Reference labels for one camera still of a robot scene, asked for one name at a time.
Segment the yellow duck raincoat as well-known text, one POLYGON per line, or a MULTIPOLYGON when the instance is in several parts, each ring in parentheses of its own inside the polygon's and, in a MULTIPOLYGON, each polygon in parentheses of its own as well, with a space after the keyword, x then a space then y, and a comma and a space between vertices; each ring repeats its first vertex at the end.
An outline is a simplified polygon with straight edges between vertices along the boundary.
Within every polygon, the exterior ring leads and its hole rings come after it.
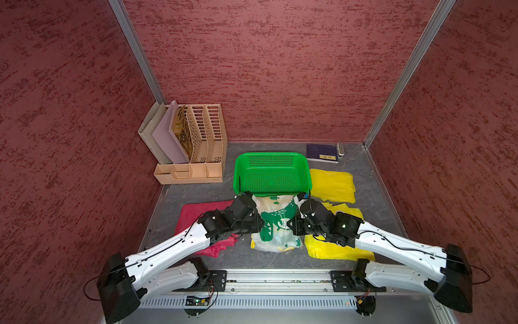
MULTIPOLYGON (((344 212, 352 216, 364 218, 362 212, 357 208, 348 207, 345 203, 332 205, 329 202, 323 203, 324 207, 333 214, 344 212)), ((307 248, 308 255, 314 259, 322 260, 348 260, 357 261, 358 259, 375 260, 373 252, 365 251, 359 248, 340 247, 329 242, 322 242, 322 238, 315 239, 313 236, 307 235, 304 238, 304 244, 307 248)))

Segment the dinosaur print raincoat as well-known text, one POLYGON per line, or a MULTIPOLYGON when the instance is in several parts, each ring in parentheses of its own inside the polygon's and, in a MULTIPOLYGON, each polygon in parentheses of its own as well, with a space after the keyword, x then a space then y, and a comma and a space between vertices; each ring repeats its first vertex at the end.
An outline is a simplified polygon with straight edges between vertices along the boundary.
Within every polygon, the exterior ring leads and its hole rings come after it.
POLYGON ((251 235, 251 248, 263 252, 287 252, 302 247, 302 240, 296 236, 287 222, 295 217, 298 206, 294 196, 253 196, 260 217, 264 221, 259 233, 251 235))

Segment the pink raincoat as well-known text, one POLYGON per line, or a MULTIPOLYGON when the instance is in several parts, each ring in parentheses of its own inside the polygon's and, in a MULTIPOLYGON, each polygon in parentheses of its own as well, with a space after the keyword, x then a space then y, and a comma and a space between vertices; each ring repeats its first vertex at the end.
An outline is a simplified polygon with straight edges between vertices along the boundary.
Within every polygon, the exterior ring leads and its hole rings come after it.
MULTIPOLYGON (((219 201, 184 205, 182 207, 174 234, 177 235, 184 230, 187 230, 203 213, 213 210, 224 210, 225 208, 229 207, 232 202, 233 201, 219 201)), ((238 237, 233 235, 204 250, 196 252, 195 255, 212 257, 216 259, 219 257, 222 251, 227 250, 229 247, 234 247, 237 241, 238 237)))

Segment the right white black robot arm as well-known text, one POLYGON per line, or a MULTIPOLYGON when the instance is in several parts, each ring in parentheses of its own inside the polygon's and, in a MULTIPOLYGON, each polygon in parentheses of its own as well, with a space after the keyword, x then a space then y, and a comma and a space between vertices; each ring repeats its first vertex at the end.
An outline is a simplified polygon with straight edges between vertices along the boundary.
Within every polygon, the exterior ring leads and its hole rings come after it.
POLYGON ((433 296, 460 312, 473 311, 473 271, 464 250, 454 244, 436 247, 380 229, 344 212, 333 213, 301 193, 298 210, 287 225, 295 235, 312 235, 340 247, 358 248, 393 260, 392 265, 368 259, 356 262, 352 280, 359 288, 400 288, 433 296))

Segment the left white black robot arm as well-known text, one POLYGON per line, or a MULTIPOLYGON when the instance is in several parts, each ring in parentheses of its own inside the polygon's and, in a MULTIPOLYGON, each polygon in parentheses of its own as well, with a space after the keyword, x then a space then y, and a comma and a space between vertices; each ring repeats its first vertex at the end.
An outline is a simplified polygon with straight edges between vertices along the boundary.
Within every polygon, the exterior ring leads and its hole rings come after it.
POLYGON ((105 322, 125 319, 152 296, 203 285, 209 274, 203 262, 179 261, 234 234, 260 232, 264 221, 254 199, 250 192, 240 194, 224 210, 203 213, 188 229, 148 250, 110 256, 96 283, 105 322))

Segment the plain yellow folded raincoat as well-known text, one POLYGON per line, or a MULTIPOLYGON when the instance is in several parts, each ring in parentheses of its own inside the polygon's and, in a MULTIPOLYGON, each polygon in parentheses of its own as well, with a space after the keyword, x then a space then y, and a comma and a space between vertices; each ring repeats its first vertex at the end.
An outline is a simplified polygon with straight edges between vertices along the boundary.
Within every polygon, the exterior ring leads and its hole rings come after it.
POLYGON ((343 171, 310 169, 311 195, 322 201, 355 203, 353 175, 343 171))

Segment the green plastic basket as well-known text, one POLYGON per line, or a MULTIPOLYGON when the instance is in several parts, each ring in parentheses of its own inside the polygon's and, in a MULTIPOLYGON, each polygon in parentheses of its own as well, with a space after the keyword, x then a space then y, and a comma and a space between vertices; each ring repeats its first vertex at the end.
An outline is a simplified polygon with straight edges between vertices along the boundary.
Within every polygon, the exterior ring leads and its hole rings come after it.
POLYGON ((249 152, 235 162, 233 190, 257 197, 311 193, 308 160, 295 152, 249 152))

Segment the dark blue notebook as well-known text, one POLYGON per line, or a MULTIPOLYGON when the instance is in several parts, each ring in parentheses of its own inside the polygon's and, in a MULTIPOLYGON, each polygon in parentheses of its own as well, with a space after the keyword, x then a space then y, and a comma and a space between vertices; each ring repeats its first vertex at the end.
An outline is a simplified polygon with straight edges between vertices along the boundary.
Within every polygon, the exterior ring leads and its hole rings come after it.
POLYGON ((306 157, 310 161, 319 161, 327 163, 339 162, 337 145, 307 144, 306 157))

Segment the small grey white eraser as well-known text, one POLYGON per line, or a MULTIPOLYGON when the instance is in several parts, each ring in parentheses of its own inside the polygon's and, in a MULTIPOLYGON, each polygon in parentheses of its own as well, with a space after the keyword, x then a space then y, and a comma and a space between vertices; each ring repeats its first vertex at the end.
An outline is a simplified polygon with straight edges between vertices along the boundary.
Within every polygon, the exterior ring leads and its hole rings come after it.
POLYGON ((337 143, 337 155, 340 159, 345 156, 345 149, 343 143, 337 143))

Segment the beige plastic file organizer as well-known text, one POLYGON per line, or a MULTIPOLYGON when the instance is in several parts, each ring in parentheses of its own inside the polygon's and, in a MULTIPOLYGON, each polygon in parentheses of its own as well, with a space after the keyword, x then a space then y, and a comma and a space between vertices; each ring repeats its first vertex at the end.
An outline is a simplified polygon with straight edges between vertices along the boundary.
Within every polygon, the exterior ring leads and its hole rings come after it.
POLYGON ((155 178, 163 185, 223 182, 228 140, 221 105, 178 105, 187 107, 192 157, 187 163, 157 164, 155 178))

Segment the brown patterned folder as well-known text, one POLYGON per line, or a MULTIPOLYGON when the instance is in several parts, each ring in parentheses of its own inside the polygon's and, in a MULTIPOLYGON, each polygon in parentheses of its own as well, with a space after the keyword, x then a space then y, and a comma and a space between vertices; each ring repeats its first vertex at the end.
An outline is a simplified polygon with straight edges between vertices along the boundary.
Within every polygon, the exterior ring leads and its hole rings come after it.
POLYGON ((193 144, 187 119, 186 106, 172 106, 172 117, 169 125, 169 133, 176 139, 190 162, 193 153, 193 144))

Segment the lilac folder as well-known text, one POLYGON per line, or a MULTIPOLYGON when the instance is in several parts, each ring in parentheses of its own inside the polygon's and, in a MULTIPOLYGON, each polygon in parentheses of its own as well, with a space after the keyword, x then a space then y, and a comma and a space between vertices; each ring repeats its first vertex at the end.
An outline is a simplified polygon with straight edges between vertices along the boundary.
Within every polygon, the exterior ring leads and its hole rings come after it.
POLYGON ((164 154, 173 164, 182 164, 188 162, 188 155, 183 149, 177 136, 171 130, 171 123, 175 113, 178 112, 179 105, 176 101, 172 101, 166 109, 164 116, 158 123, 155 131, 152 133, 156 143, 162 149, 164 154))

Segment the beige folder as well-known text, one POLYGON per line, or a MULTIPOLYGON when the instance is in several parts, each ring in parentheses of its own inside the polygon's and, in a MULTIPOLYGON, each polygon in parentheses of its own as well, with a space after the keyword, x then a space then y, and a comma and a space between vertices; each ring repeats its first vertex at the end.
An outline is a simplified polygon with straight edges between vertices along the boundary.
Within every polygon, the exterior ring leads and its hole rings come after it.
POLYGON ((163 149, 160 148, 158 142, 153 137, 153 132, 156 130, 166 111, 167 108, 165 104, 155 102, 138 129, 138 135, 144 141, 158 163, 163 165, 172 164, 172 161, 168 158, 163 149))

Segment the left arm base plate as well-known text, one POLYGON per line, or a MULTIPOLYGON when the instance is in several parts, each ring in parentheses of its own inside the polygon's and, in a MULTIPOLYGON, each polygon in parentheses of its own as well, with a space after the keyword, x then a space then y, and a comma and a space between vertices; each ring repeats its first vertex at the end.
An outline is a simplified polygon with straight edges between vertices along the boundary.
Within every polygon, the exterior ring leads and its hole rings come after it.
POLYGON ((209 270, 208 273, 198 278, 195 283, 184 289, 176 290, 177 292, 212 292, 213 287, 219 292, 225 291, 227 282, 227 271, 225 270, 209 270))

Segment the aluminium front rail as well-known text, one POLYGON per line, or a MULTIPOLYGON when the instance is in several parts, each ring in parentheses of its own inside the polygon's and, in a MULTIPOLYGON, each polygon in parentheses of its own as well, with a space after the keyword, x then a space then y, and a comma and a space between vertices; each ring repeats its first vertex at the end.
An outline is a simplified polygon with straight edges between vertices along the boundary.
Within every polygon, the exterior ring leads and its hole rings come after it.
MULTIPOLYGON (((227 271, 225 291, 265 290, 275 289, 301 291, 332 291, 330 271, 314 269, 231 269, 227 271)), ((422 294, 433 295, 438 283, 427 278, 424 274, 409 267, 400 265, 384 265, 381 263, 357 264, 352 270, 356 275, 365 275, 366 279, 376 287, 409 290, 422 294)), ((187 262, 179 267, 170 268, 153 276, 144 283, 138 283, 134 276, 128 274, 113 275, 113 283, 123 282, 133 288, 139 298, 166 294, 192 286, 198 278, 208 273, 204 267, 187 262)))

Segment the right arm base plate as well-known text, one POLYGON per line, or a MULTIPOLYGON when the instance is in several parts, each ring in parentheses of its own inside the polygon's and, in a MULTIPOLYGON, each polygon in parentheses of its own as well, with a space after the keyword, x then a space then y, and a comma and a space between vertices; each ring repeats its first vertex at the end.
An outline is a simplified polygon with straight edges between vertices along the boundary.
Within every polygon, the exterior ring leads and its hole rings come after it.
POLYGON ((356 275, 353 271, 330 271, 330 281, 334 292, 367 293, 386 292, 386 287, 373 286, 365 275, 356 275))

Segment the left aluminium corner post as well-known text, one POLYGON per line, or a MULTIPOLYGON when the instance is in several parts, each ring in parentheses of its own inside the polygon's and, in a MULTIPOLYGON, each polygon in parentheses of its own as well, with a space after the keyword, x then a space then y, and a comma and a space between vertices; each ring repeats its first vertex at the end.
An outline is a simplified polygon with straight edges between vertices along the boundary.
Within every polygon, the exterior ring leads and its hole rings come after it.
POLYGON ((144 78, 151 90, 155 100, 159 103, 166 103, 166 98, 159 86, 155 73, 152 71, 148 58, 142 48, 138 35, 133 27, 130 16, 122 0, 109 0, 109 5, 117 19, 117 22, 129 44, 130 49, 144 75, 144 78))

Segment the aluminium corner post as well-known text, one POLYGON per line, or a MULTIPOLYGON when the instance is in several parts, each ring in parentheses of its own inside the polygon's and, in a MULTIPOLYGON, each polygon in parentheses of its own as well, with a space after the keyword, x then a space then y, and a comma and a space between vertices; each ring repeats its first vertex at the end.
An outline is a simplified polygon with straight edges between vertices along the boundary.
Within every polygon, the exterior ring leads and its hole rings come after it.
POLYGON ((426 52, 431 46, 433 40, 438 34, 441 26, 444 24, 454 5, 456 0, 440 0, 432 13, 430 20, 426 24, 423 33, 421 34, 418 42, 416 43, 414 50, 412 51, 409 59, 407 60, 403 70, 401 71, 399 78, 397 79, 395 86, 387 97, 383 108, 378 114, 374 121, 371 129, 369 130, 363 146, 368 151, 374 142, 377 134, 380 132, 383 124, 387 120, 388 116, 392 112, 396 102, 405 90, 414 72, 417 70, 420 62, 423 60, 426 52))
POLYGON ((166 103, 166 98, 159 86, 155 73, 152 71, 148 58, 142 48, 138 35, 133 27, 130 16, 122 0, 109 0, 109 5, 117 19, 117 22, 129 44, 130 49, 144 75, 144 78, 151 90, 155 100, 159 103, 166 103))

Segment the right aluminium corner post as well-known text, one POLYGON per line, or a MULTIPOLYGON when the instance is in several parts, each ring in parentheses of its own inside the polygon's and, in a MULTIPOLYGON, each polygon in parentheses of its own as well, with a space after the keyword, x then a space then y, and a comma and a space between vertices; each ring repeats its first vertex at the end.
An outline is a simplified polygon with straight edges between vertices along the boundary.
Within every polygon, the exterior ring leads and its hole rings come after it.
POLYGON ((407 60, 403 70, 401 71, 399 78, 397 79, 395 86, 387 97, 383 108, 378 114, 374 121, 371 129, 369 130, 363 146, 368 151, 374 142, 377 134, 380 132, 383 124, 387 120, 388 116, 392 112, 396 102, 405 90, 414 72, 417 70, 420 62, 423 60, 426 52, 431 46, 433 40, 438 34, 441 26, 444 24, 454 5, 456 0, 440 0, 432 13, 430 20, 426 24, 423 33, 421 34, 418 42, 416 43, 414 50, 412 51, 409 59, 407 60))

